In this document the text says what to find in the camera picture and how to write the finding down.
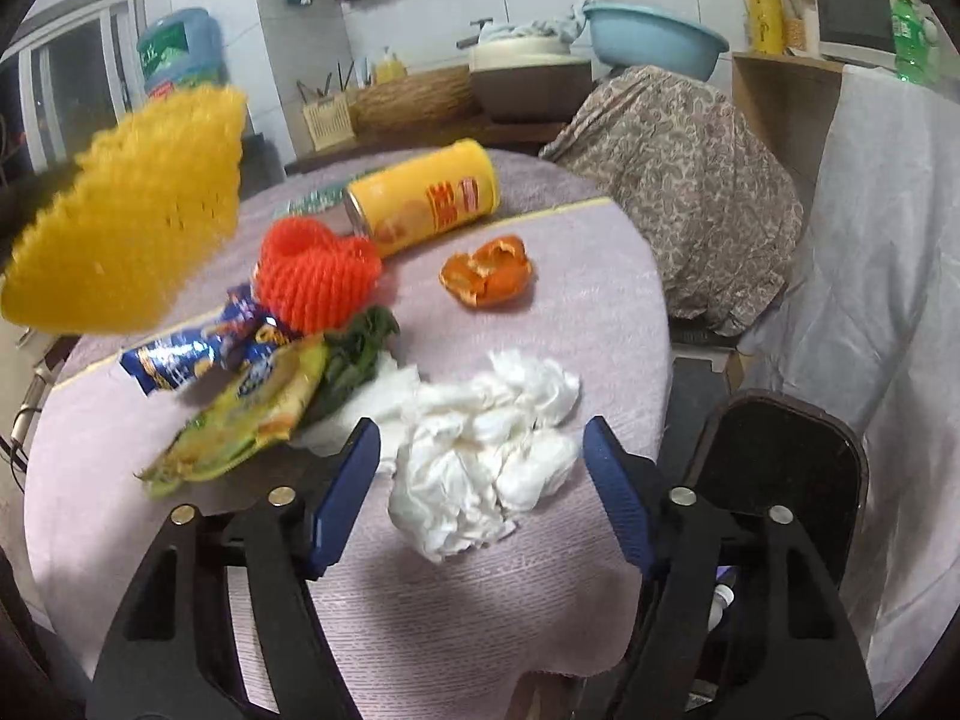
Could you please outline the green patterned packet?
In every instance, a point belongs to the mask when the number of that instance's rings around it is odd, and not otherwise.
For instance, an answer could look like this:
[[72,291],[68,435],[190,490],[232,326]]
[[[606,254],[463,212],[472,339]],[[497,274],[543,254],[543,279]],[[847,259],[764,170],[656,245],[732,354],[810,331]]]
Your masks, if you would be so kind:
[[342,206],[348,197],[348,185],[359,181],[363,177],[371,176],[371,171],[363,171],[354,176],[347,177],[343,181],[331,182],[319,188],[309,190],[306,195],[299,199],[291,200],[283,208],[275,213],[275,220],[291,218],[291,216],[316,216],[325,211]]

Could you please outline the white tissue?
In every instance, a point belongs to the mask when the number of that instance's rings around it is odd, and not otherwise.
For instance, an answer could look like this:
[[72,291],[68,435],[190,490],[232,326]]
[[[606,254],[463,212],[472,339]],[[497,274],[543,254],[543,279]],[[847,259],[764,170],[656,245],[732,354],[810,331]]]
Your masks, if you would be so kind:
[[412,548],[439,564],[500,543],[558,493],[579,444],[562,431],[581,379],[553,359],[491,351],[467,382],[421,381],[405,406],[407,444],[390,473],[387,512]]

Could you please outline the green leafy vegetable scrap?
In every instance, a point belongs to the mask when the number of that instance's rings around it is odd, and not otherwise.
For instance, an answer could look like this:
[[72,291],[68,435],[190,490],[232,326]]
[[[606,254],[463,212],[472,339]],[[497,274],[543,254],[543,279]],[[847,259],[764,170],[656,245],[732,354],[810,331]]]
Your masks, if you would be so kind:
[[397,320],[385,305],[370,305],[355,314],[342,330],[325,333],[329,356],[299,426],[308,427],[333,415],[358,387],[370,382],[376,373],[379,353],[398,333]]

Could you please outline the light blue plastic basin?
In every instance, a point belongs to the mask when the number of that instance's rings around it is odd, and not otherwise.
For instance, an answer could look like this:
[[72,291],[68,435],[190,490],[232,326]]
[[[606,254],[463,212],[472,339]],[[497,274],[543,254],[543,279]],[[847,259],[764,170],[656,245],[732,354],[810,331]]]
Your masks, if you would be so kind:
[[657,8],[592,2],[584,16],[594,54],[612,68],[652,65],[706,82],[731,50],[719,32]]

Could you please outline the white cloth cover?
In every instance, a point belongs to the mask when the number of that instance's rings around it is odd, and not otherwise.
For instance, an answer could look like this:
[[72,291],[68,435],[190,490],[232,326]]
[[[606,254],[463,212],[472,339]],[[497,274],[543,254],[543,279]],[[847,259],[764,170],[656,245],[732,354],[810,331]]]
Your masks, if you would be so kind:
[[752,387],[846,422],[869,489],[841,598],[886,709],[958,608],[958,106],[844,73],[789,286],[745,339]]

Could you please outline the yellow-green chips bag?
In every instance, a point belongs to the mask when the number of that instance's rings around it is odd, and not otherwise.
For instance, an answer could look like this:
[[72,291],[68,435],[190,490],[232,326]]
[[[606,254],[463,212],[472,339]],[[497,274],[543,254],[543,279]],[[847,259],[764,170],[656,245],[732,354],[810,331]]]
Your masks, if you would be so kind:
[[324,337],[313,335],[247,367],[139,473],[146,495],[160,499],[184,484],[208,483],[286,442],[328,360]]

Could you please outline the pink tablecloth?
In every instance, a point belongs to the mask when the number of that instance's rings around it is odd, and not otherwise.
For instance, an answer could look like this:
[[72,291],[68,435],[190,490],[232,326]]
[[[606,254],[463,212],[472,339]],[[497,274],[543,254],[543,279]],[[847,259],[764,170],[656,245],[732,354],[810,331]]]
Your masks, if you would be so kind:
[[509,309],[472,312],[438,283],[467,232],[395,262],[395,355],[413,388],[375,383],[316,454],[371,418],[386,471],[342,559],[311,589],[366,718],[500,718],[529,673],[619,663],[640,574],[584,468],[586,422],[654,455],[669,397],[664,296],[651,249],[615,203],[508,224],[535,266]]

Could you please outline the yellow foam fruit net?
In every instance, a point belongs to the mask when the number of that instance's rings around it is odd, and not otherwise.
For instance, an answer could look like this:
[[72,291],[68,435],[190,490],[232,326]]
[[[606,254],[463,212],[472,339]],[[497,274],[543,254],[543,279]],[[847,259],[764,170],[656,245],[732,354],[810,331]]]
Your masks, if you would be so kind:
[[245,94],[153,99],[78,154],[75,179],[18,234],[2,314],[59,335],[149,330],[238,227]]

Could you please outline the brown rice cooker pot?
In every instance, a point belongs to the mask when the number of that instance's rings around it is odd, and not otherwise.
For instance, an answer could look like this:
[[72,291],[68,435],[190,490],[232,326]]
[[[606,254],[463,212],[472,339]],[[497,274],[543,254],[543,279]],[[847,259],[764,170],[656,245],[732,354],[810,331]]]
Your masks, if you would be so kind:
[[469,50],[475,98],[497,124],[567,122],[592,93],[592,65],[558,37],[506,37]]

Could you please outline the black trash bin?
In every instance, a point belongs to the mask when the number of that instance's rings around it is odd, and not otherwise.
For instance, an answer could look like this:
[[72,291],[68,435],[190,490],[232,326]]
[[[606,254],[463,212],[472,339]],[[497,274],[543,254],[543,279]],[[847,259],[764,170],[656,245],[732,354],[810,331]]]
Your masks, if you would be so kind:
[[828,411],[768,390],[743,390],[708,416],[680,483],[720,509],[793,512],[839,600],[869,473],[861,442]]

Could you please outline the brass faucet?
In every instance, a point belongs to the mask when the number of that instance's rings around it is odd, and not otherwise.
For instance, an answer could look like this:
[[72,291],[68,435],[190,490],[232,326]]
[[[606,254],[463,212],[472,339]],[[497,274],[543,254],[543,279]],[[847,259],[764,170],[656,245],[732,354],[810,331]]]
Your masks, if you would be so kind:
[[480,20],[470,21],[470,26],[475,29],[475,32],[467,37],[462,37],[459,41],[455,41],[455,47],[459,50],[470,49],[473,46],[477,46],[478,41],[480,41],[480,34],[482,34],[483,28],[490,23],[493,23],[493,18],[480,18]]

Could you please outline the white microwave oven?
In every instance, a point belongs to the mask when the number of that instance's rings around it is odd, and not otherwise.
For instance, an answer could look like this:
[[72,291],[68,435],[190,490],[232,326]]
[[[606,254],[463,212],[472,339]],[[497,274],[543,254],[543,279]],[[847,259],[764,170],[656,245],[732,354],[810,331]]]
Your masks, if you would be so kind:
[[815,0],[818,48],[828,59],[895,68],[893,0]]

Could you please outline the blue snack wrapper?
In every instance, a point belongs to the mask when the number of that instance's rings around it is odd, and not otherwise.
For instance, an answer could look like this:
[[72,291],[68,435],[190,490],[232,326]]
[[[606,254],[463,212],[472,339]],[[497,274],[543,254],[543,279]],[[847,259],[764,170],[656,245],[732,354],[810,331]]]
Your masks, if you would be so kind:
[[297,338],[256,301],[252,284],[244,283],[229,289],[213,319],[127,349],[119,364],[145,395],[176,392],[213,369],[244,371]]

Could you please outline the floral cloth covered object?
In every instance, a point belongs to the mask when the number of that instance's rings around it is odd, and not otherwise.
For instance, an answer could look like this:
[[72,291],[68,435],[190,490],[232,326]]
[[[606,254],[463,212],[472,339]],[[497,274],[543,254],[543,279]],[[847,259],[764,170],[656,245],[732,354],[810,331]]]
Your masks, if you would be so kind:
[[788,281],[804,223],[793,177],[719,89],[629,68],[596,86],[540,158],[626,213],[674,319],[738,337]]

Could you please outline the yellow chips canister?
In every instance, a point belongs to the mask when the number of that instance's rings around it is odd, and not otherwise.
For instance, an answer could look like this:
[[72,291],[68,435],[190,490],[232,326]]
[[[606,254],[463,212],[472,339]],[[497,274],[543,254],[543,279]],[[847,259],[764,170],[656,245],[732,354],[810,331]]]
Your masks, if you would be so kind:
[[345,205],[356,231],[390,257],[493,215],[500,184],[487,150],[459,140],[352,182]]

